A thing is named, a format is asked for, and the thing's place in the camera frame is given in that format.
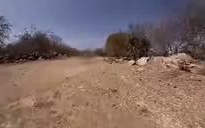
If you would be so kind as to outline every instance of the stone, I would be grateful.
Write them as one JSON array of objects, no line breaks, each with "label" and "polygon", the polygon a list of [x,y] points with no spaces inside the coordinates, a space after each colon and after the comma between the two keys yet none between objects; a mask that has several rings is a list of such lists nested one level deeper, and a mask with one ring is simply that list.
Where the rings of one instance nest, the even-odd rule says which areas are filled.
[{"label": "stone", "polygon": [[137,69],[137,72],[142,72],[142,71],[144,71],[144,68],[138,68]]},{"label": "stone", "polygon": [[142,57],[136,61],[136,64],[143,66],[147,64],[148,60],[149,60],[149,57]]},{"label": "stone", "polygon": [[128,61],[128,65],[129,66],[132,66],[132,65],[135,65],[136,63],[135,63],[135,61],[134,60],[130,60],[130,61]]}]

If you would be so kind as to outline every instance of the sky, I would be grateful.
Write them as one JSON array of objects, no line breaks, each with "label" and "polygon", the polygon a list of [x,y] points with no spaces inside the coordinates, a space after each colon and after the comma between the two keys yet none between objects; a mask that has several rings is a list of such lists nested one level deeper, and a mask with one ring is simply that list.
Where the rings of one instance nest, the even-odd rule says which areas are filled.
[{"label": "sky", "polygon": [[0,0],[0,15],[13,35],[34,24],[50,30],[79,49],[103,46],[110,33],[130,23],[160,20],[178,14],[186,0]]}]

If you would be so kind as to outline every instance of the boulder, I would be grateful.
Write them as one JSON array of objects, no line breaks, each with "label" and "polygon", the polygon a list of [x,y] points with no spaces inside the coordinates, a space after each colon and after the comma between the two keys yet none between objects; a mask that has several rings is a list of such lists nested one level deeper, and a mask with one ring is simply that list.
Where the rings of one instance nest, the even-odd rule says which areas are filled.
[{"label": "boulder", "polygon": [[128,61],[128,65],[129,65],[129,66],[132,66],[132,65],[135,65],[135,64],[136,64],[136,62],[135,62],[134,60]]},{"label": "boulder", "polygon": [[149,57],[142,57],[136,61],[136,64],[143,66],[146,65],[148,61],[149,61]]}]

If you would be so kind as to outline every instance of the shrub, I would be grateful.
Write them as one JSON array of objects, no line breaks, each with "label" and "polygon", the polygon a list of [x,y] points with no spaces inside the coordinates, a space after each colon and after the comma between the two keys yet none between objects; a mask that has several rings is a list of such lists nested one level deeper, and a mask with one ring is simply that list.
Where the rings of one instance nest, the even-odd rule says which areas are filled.
[{"label": "shrub", "polygon": [[105,53],[107,56],[119,57],[127,56],[127,33],[118,32],[111,34],[105,44]]}]

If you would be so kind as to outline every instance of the dirt road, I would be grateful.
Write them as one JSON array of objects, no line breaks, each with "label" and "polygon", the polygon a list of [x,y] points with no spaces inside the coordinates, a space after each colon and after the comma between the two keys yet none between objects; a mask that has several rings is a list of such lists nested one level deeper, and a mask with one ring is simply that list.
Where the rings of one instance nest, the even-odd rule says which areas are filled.
[{"label": "dirt road", "polygon": [[0,128],[205,128],[205,76],[99,58],[0,66]]}]

